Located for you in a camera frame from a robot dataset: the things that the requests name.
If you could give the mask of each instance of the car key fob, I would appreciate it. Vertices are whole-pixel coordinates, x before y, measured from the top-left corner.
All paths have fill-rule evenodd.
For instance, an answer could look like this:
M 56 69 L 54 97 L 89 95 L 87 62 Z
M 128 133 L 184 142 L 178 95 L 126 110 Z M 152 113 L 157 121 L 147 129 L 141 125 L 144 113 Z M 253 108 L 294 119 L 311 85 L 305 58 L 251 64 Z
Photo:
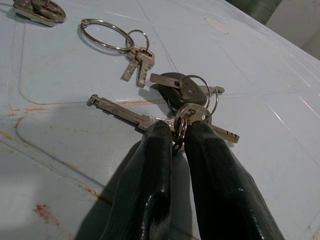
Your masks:
M 179 72 L 166 72 L 161 75 L 177 80 L 181 80 L 185 77 L 184 74 Z M 160 84 L 157 85 L 157 89 L 166 101 L 170 101 L 171 105 L 175 109 L 179 109 L 182 105 L 189 103 L 204 106 L 207 102 L 205 93 L 193 80 L 191 80 L 191 78 L 182 80 L 181 89 Z

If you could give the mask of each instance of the painted metal table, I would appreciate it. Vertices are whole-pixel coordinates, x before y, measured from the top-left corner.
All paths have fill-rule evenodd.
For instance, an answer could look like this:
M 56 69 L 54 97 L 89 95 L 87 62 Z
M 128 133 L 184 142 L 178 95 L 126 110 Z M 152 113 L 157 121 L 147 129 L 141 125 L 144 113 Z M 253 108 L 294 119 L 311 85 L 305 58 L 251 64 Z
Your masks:
M 232 151 L 283 235 L 320 239 L 318 60 L 223 0 L 59 0 L 67 18 L 53 28 L 16 16 L 12 3 L 0 2 L 0 239 L 99 239 L 142 135 L 88 107 L 92 94 L 169 116 L 149 81 L 141 89 L 120 79 L 124 56 L 82 37 L 84 18 L 145 31 L 150 72 L 224 87 L 213 123 L 240 135 Z M 124 40 L 103 26 L 87 30 L 109 44 Z M 172 161 L 172 191 L 170 237 L 200 239 L 183 155 Z

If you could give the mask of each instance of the black key fob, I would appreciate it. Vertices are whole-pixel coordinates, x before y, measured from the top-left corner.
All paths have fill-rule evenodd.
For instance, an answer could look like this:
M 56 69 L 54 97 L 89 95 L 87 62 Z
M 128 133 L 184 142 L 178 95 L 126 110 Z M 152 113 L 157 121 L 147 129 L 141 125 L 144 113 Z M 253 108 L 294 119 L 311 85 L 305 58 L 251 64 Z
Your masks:
M 186 76 L 178 72 L 166 72 L 161 75 L 177 80 L 181 80 Z M 182 107 L 182 105 L 189 103 L 204 106 L 207 102 L 205 93 L 193 80 L 191 80 L 191 78 L 182 80 L 182 89 L 177 89 L 160 84 L 157 86 L 157 89 L 167 101 L 171 102 L 171 105 L 175 109 L 179 109 L 180 107 Z

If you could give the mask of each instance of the key head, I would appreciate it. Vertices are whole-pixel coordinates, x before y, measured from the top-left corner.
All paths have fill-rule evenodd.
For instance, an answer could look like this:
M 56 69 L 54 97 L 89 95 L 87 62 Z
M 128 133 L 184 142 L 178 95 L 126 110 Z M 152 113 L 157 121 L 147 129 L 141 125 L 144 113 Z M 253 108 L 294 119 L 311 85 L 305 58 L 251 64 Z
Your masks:
M 210 115 L 208 109 L 204 106 L 195 103 L 186 103 L 184 104 L 176 113 L 174 118 L 174 129 L 179 128 L 181 119 L 185 119 L 192 124 L 195 121 L 203 121 Z M 212 117 L 206 120 L 206 123 L 211 124 Z
M 155 65 L 155 55 L 152 51 L 146 49 L 144 47 L 140 47 L 136 59 L 138 59 L 139 62 L 145 62 L 148 64 L 148 67 L 151 68 Z
M 185 76 L 178 72 L 167 72 L 162 75 L 177 80 L 181 80 Z M 158 85 L 157 89 L 166 100 L 171 102 L 175 109 L 180 109 L 184 104 L 188 103 L 204 106 L 207 102 L 205 93 L 191 78 L 186 78 L 182 81 L 181 89 L 164 85 Z

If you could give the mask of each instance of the white wall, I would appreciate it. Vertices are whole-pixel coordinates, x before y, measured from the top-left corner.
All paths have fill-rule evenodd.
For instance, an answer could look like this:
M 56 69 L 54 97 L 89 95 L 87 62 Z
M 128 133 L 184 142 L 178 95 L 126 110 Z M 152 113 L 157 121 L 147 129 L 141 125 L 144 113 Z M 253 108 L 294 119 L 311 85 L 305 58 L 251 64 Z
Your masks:
M 320 54 L 320 0 L 283 0 L 266 26 L 307 52 Z

